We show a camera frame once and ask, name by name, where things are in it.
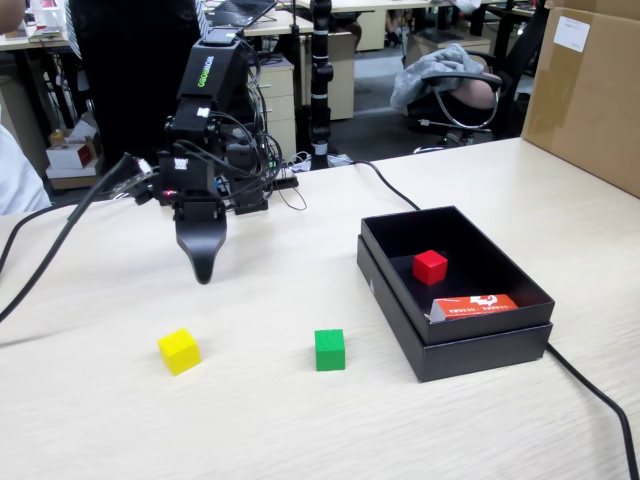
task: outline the chair armrest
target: chair armrest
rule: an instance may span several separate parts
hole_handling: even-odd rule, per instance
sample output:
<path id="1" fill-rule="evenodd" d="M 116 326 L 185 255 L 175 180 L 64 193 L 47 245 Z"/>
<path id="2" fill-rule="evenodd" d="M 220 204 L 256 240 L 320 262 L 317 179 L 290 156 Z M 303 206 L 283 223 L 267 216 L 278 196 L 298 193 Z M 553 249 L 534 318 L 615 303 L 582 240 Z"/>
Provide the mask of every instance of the chair armrest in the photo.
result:
<path id="1" fill-rule="evenodd" d="M 475 50 L 466 50 L 466 52 L 473 57 L 480 57 L 481 59 L 483 59 L 485 62 L 487 62 L 487 65 L 489 65 L 490 67 L 493 67 L 497 62 L 498 59 L 496 57 L 494 57 L 493 55 L 490 55 L 488 53 L 484 53 L 484 52 L 477 52 Z"/>
<path id="2" fill-rule="evenodd" d="M 448 73 L 434 73 L 432 75 L 424 75 L 422 81 L 427 85 L 435 87 L 439 80 L 446 78 L 459 78 L 461 80 L 480 80 L 488 84 L 493 92 L 497 92 L 502 87 L 502 80 L 500 78 L 490 77 L 488 75 L 482 75 L 478 73 L 466 73 L 466 72 L 448 72 Z"/>

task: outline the gray cloth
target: gray cloth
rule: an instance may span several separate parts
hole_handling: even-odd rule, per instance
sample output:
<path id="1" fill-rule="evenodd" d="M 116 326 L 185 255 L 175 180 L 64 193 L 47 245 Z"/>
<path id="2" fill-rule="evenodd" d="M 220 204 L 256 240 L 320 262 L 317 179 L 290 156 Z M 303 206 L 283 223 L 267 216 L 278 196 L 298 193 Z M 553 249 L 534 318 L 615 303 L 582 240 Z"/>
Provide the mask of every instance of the gray cloth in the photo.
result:
<path id="1" fill-rule="evenodd" d="M 422 81 L 422 77 L 433 73 L 447 72 L 484 72 L 484 66 L 471 60 L 469 54 L 457 43 L 449 45 L 444 50 L 425 55 L 413 65 L 409 65 L 404 72 L 399 73 L 393 86 L 391 106 L 403 109 L 411 102 L 426 97 L 432 88 Z M 456 90 L 464 80 L 456 78 L 443 79 L 438 83 L 438 90 Z"/>

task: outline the yellow cube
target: yellow cube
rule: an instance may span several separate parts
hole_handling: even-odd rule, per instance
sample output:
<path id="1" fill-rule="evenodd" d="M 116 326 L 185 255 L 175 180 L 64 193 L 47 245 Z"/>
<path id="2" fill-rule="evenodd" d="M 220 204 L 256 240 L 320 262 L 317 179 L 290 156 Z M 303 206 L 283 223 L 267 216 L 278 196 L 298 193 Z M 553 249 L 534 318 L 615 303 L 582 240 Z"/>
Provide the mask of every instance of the yellow cube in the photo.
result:
<path id="1" fill-rule="evenodd" d="M 174 375 L 179 375 L 200 363 L 198 344 L 186 328 L 161 338 L 158 340 L 158 346 L 164 363 Z"/>

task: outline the laptop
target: laptop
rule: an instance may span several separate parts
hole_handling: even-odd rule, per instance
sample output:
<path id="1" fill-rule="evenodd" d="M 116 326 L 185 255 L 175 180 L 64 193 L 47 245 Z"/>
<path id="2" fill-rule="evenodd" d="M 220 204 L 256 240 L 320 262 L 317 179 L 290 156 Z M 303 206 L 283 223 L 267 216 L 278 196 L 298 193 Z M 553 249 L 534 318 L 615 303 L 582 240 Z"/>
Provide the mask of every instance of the laptop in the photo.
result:
<path id="1" fill-rule="evenodd" d="M 275 0 L 226 0 L 207 14 L 210 27 L 249 27 L 275 7 Z"/>

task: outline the white label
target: white label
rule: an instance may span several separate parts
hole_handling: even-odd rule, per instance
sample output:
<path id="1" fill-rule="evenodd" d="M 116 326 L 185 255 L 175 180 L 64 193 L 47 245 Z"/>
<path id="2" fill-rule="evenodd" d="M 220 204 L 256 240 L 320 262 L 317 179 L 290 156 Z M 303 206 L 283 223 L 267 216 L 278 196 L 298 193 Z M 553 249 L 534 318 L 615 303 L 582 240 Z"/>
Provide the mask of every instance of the white label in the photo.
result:
<path id="1" fill-rule="evenodd" d="M 591 25 L 588 23 L 582 23 L 567 17 L 560 17 L 553 43 L 582 53 L 587 43 L 590 28 Z"/>
<path id="2" fill-rule="evenodd" d="M 189 164 L 189 159 L 187 158 L 174 158 L 174 168 L 176 170 L 186 170 L 187 165 Z"/>

